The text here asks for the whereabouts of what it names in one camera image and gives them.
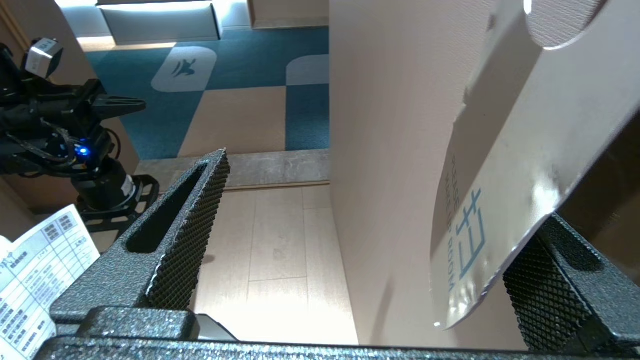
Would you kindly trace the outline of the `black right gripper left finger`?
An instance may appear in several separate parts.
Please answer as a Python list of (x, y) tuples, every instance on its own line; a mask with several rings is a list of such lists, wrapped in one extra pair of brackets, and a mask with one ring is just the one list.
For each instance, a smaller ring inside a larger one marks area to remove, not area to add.
[(199, 158), (51, 305), (51, 319), (80, 323), (101, 306), (187, 310), (230, 170), (224, 149)]

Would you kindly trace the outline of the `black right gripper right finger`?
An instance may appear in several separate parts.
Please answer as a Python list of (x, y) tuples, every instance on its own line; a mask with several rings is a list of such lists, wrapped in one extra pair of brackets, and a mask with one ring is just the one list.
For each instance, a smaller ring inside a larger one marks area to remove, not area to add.
[(552, 215), (503, 274), (529, 350), (637, 354), (639, 287)]

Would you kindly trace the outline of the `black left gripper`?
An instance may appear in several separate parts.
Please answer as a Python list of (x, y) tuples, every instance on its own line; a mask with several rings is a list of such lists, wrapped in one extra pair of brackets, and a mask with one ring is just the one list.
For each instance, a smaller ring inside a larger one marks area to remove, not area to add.
[(144, 111), (146, 101), (128, 96), (109, 96), (101, 80), (60, 86), (61, 140), (65, 150), (112, 151), (114, 140), (103, 121)]

